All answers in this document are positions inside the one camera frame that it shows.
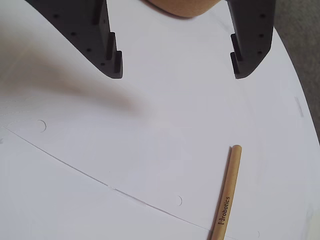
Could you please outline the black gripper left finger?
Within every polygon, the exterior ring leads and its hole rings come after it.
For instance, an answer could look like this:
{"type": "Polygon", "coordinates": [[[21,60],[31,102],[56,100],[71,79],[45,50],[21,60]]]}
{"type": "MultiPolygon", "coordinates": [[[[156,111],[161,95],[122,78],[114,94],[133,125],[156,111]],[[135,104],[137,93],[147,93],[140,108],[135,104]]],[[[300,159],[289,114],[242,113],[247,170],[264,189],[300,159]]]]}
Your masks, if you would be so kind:
{"type": "Polygon", "coordinates": [[[29,0],[84,57],[107,77],[123,77],[122,52],[110,29],[105,0],[29,0]]]}

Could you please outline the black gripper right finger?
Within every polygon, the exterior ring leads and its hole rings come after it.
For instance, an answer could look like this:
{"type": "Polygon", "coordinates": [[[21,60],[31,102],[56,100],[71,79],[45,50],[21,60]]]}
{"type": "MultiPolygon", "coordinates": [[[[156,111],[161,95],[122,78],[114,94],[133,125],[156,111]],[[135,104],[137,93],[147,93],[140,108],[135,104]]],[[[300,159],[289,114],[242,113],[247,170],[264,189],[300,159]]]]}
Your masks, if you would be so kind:
{"type": "Polygon", "coordinates": [[[271,49],[275,0],[228,0],[234,33],[230,53],[236,79],[248,77],[271,49]]]}

